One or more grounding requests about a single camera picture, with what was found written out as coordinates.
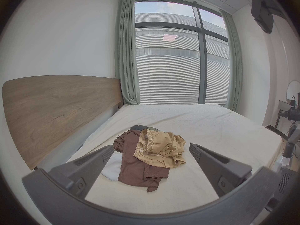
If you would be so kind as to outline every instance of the green curtain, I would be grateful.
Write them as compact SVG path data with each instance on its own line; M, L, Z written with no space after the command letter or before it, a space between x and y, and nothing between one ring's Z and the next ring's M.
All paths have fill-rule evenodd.
M140 104L135 46L135 0L119 0L115 28L115 77L120 79L123 103Z
M223 10L221 10L221 15L227 31L230 58L230 79L226 107L236 111L242 91L242 49L232 16Z

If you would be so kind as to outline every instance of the sky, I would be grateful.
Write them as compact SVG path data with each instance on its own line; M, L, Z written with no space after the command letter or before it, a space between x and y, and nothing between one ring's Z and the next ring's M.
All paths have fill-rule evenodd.
M173 13L194 17L191 6L172 2L136 2L135 13ZM200 14L202 20L225 29L223 18L202 9L200 9Z

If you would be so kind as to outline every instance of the clothes pile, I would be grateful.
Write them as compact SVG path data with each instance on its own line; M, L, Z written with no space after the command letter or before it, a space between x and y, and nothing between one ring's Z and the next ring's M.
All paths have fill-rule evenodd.
M170 168L186 163L182 156L186 141L172 132L135 125L114 141L115 152L102 170L111 181L155 191Z

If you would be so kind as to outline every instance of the white bed sheet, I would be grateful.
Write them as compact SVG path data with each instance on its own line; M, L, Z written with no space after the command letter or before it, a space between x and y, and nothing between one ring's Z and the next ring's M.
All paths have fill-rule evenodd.
M272 131L220 105L124 105L97 129L70 158L79 158L113 144L133 125L146 125L180 134L185 140L186 164L170 169L156 191L113 182L100 174L86 200L123 212L161 214L195 208L218 199L203 171L189 152L196 143L252 166L270 167L282 139Z

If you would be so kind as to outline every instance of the fitted sheet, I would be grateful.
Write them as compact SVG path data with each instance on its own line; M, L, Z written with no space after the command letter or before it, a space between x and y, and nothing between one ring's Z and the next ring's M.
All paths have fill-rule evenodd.
M255 173L270 167L280 152L282 139L229 109L217 104L199 105L124 105L97 129L70 158L77 159L103 146L133 125L171 131L186 140L186 164L170 169L156 191L114 182L102 174L86 200L123 212L162 214L195 208L218 199L216 192L189 152L196 143L229 158L249 164Z

